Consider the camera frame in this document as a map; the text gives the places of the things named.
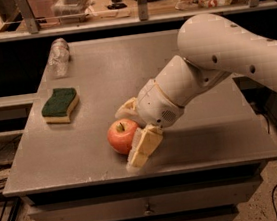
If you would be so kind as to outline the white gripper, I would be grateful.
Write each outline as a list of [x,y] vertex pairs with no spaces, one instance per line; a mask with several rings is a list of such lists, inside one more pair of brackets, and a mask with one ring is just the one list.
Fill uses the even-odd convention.
[[168,99],[155,80],[147,82],[139,91],[137,99],[129,98],[116,110],[116,119],[134,120],[145,127],[134,133],[132,149],[127,158],[127,170],[134,171],[143,167],[163,140],[161,128],[172,126],[184,111],[185,108],[176,106]]

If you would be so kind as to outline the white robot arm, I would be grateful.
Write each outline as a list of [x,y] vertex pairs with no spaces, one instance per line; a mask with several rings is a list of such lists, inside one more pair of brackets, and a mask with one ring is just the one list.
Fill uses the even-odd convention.
[[163,140],[163,130],[184,114],[196,96],[231,74],[240,74],[277,93],[277,40],[253,34],[225,17],[190,17],[177,36],[179,53],[149,80],[115,117],[140,123],[127,169],[143,167]]

